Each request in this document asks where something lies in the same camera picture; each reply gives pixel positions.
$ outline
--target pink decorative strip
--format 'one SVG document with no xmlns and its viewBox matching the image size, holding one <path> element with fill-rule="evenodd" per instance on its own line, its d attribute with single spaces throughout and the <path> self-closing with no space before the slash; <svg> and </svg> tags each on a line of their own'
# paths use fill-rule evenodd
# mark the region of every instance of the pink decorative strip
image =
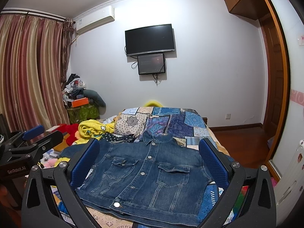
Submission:
<svg viewBox="0 0 304 228">
<path fill-rule="evenodd" d="M 304 93 L 301 93 L 296 90 L 291 90 L 290 100 L 304 106 Z"/>
</svg>

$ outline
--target wooden floor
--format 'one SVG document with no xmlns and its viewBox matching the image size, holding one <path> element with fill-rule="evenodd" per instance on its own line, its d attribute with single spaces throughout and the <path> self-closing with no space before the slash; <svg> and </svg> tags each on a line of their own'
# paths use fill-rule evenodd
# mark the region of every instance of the wooden floor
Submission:
<svg viewBox="0 0 304 228">
<path fill-rule="evenodd" d="M 269 148 L 262 128 L 217 131 L 214 134 L 230 156 L 242 166 L 258 168 L 264 164 Z"/>
</svg>

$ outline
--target curtain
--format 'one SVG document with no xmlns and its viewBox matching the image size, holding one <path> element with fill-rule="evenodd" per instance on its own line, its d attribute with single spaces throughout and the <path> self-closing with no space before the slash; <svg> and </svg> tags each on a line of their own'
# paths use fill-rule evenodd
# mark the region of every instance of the curtain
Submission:
<svg viewBox="0 0 304 228">
<path fill-rule="evenodd" d="M 73 33 L 73 19 L 67 18 L 63 23 L 62 37 L 61 37 L 61 64 L 60 64 L 60 81 L 61 89 L 63 90 L 67 82 L 67 66 L 70 60 L 71 42 Z"/>
<path fill-rule="evenodd" d="M 60 87 L 63 23 L 0 15 L 0 113 L 11 131 L 68 123 Z"/>
</svg>

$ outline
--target jacket pocket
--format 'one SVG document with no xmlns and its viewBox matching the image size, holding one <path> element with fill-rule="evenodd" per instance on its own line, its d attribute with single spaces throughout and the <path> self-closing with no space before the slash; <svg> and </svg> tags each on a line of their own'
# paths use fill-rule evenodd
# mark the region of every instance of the jacket pocket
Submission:
<svg viewBox="0 0 304 228">
<path fill-rule="evenodd" d="M 188 166 L 160 164 L 158 168 L 159 173 L 156 181 L 158 184 L 165 187 L 173 187 L 188 182 L 190 171 Z"/>
<path fill-rule="evenodd" d="M 138 160 L 114 159 L 111 167 L 105 172 L 111 179 L 120 179 L 129 175 Z"/>
</svg>

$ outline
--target blue textured pad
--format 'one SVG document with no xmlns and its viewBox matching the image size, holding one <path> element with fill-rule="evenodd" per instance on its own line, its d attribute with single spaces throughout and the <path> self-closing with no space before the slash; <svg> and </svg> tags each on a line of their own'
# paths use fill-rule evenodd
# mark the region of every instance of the blue textured pad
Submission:
<svg viewBox="0 0 304 228">
<path fill-rule="evenodd" d="M 99 154 L 99 141 L 94 140 L 71 171 L 70 185 L 73 190 L 80 187 L 86 179 L 95 159 Z"/>
<path fill-rule="evenodd" d="M 216 185 L 226 190 L 229 185 L 228 173 L 209 145 L 203 139 L 199 142 L 199 153 Z"/>
<path fill-rule="evenodd" d="M 44 127 L 42 125 L 38 125 L 35 128 L 25 131 L 22 136 L 22 140 L 28 141 L 28 140 L 34 139 L 36 136 L 43 134 L 43 133 L 44 133 Z"/>
</svg>

